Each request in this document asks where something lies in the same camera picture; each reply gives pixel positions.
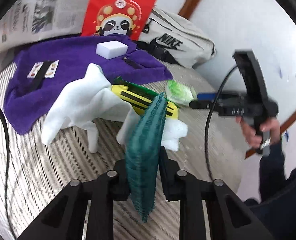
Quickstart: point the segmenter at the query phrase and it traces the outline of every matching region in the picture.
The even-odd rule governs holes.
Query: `purple towel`
[[[128,45],[126,55],[137,63],[136,68],[124,62],[123,56],[107,60],[97,55],[97,44],[106,41],[120,41]],[[54,77],[43,79],[37,90],[27,93],[32,82],[27,75],[33,65],[47,60],[59,60]],[[22,135],[29,132],[34,122],[49,111],[65,85],[85,76],[90,63],[101,66],[110,83],[117,76],[136,84],[173,78],[162,63],[147,52],[137,50],[129,37],[118,34],[41,42],[19,52],[14,62],[17,63],[17,70],[9,82],[3,109],[12,127]]]

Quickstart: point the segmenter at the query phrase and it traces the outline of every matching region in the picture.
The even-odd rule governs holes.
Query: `newspaper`
[[[89,0],[18,0],[0,21],[0,52],[81,33]]]

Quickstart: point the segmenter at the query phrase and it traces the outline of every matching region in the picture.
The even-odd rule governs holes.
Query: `white nike bag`
[[[216,55],[215,44],[189,20],[154,8],[139,37],[138,47],[156,58],[192,68]]]

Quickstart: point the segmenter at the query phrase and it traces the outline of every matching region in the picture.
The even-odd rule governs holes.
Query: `green scrubber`
[[[126,146],[130,198],[143,222],[147,222],[155,202],[158,157],[166,119],[164,94],[159,94],[151,102]]]

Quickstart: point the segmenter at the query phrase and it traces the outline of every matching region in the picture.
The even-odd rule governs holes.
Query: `striped mattress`
[[[213,88],[193,69],[165,63],[174,78],[192,86],[198,92],[211,92]],[[0,73],[0,107],[3,109],[5,90],[16,65],[10,64]],[[166,82],[145,85],[164,91]],[[188,125],[188,135],[181,138],[178,152],[168,151],[169,158],[194,174],[208,180],[204,158],[204,126],[208,111],[181,108],[179,119]],[[41,143],[41,130],[45,116],[39,118],[26,135],[18,135],[8,123],[10,136],[10,169],[8,181],[8,211],[16,236],[19,236],[45,206],[72,179],[88,181],[113,168],[124,157],[124,148],[116,142],[120,122],[96,119],[99,129],[99,151],[88,151],[86,132],[77,127],[60,130],[55,141]],[[6,150],[0,121],[0,234],[12,239],[5,212],[4,184]],[[209,130],[209,158],[215,178],[223,179],[235,192],[241,179],[241,163],[246,144],[233,119],[213,115]],[[114,203],[114,239],[178,239],[179,202],[167,202],[157,177],[155,209],[148,222],[142,223],[130,200]]]

